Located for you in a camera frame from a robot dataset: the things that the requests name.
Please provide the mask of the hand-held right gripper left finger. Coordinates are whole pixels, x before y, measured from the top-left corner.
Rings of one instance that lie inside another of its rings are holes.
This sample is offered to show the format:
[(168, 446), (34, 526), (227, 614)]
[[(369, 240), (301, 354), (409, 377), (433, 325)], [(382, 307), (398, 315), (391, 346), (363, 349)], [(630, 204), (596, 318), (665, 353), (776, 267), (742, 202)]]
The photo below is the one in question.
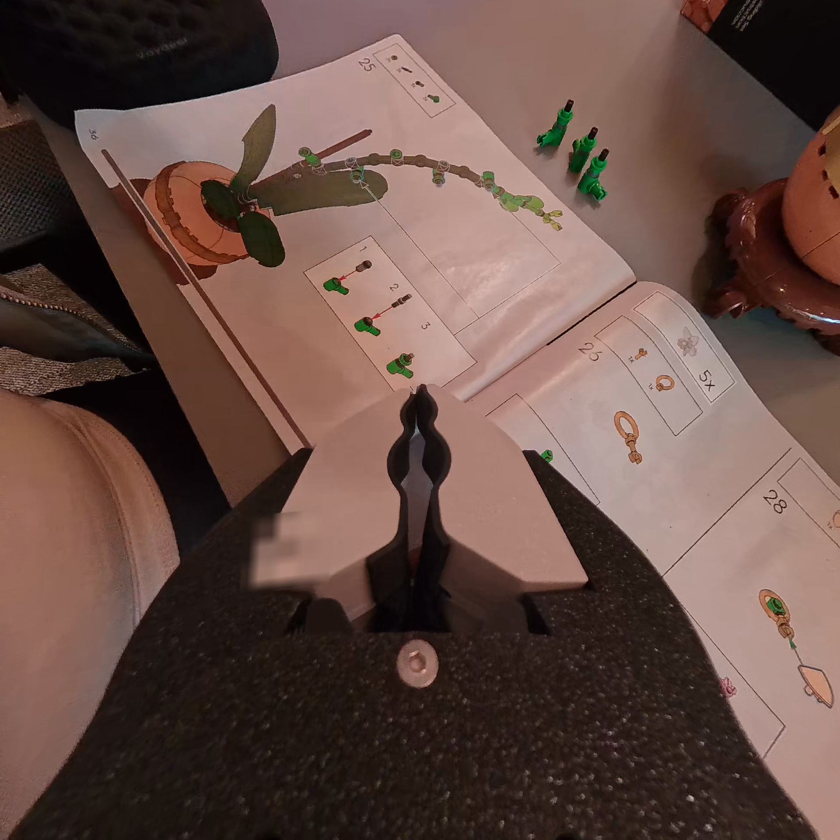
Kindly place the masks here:
[(249, 586), (307, 592), (341, 604), (376, 631), (407, 628), (409, 467), (415, 395), (396, 391), (332, 430), (280, 512), (255, 538)]

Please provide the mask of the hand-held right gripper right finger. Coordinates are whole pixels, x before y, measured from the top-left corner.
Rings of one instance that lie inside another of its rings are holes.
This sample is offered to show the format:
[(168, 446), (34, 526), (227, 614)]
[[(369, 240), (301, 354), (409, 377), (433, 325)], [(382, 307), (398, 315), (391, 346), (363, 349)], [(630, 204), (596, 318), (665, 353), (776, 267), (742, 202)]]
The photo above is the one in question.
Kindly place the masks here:
[(416, 628), (527, 631), (525, 596), (587, 573), (537, 477), (499, 426), (437, 385), (416, 393), (432, 481), (416, 571)]

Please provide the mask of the green brick connector piece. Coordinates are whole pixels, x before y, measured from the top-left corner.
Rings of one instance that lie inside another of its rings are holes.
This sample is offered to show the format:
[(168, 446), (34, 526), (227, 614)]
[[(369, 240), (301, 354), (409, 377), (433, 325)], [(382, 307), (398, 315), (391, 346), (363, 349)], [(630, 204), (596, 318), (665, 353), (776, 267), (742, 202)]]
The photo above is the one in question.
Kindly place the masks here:
[(573, 108), (574, 100), (569, 99), (563, 108), (557, 112), (553, 125), (538, 135), (536, 144), (540, 149), (556, 149), (561, 145), (574, 116)]
[(574, 174), (582, 173), (585, 164), (590, 160), (593, 150), (596, 147), (598, 130), (597, 127), (592, 127), (588, 134), (573, 141), (568, 167), (569, 172)]
[(577, 191), (579, 193), (590, 197), (598, 203), (605, 199), (607, 195), (607, 191), (601, 182), (601, 176), (606, 168), (608, 154), (609, 150), (604, 148), (601, 153), (592, 157), (587, 170), (581, 176), (577, 185)]

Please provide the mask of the brick orchid plant model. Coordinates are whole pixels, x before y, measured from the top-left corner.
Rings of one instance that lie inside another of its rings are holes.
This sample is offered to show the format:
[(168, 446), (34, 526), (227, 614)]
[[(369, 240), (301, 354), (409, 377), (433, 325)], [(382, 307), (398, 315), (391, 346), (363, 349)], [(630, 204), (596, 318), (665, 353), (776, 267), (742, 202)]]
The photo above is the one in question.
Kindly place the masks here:
[(721, 196), (710, 222), (734, 271), (709, 289), (703, 312), (769, 308), (839, 355), (839, 109), (787, 178)]

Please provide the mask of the open building instruction booklet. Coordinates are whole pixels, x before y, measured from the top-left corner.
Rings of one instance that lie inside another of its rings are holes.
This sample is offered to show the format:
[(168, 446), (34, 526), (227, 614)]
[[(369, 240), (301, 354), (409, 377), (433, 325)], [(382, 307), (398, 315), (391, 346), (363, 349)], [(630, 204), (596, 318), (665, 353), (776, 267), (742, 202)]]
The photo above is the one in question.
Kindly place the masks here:
[(75, 129), (289, 452), (392, 391), (470, 402), (644, 551), (838, 838), (838, 487), (686, 299), (637, 281), (398, 35)]

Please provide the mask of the grey zippered jacket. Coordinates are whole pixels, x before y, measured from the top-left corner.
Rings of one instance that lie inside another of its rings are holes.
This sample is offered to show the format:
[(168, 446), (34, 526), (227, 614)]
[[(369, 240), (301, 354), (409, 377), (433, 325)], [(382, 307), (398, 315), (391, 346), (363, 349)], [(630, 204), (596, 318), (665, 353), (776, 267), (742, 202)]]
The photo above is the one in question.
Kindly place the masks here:
[(108, 382), (156, 366), (43, 265), (1, 277), (1, 386), (25, 396)]

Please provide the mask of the grey fabric chair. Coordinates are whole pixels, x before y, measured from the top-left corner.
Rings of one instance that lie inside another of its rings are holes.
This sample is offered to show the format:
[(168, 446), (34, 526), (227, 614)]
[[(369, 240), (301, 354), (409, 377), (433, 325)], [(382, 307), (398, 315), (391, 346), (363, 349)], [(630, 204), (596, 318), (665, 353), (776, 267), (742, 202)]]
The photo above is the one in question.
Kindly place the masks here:
[(36, 120), (1, 100), (1, 253), (69, 238), (87, 222)]

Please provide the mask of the black padded bag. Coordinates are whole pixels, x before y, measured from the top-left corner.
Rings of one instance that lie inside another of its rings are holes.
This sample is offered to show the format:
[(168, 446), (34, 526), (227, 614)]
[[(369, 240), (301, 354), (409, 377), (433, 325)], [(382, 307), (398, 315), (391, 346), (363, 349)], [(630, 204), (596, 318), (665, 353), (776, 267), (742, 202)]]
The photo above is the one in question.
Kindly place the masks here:
[(75, 112), (204, 98), (268, 81), (277, 37), (260, 1), (2, 1), (2, 96), (59, 125)]

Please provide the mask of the dark orchid picture box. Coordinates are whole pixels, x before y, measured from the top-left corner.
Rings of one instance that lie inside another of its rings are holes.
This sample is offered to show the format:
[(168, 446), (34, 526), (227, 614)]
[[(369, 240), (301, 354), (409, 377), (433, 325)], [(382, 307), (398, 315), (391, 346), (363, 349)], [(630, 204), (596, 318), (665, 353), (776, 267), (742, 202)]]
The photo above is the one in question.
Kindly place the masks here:
[(812, 129), (838, 106), (838, 1), (685, 1), (680, 12)]

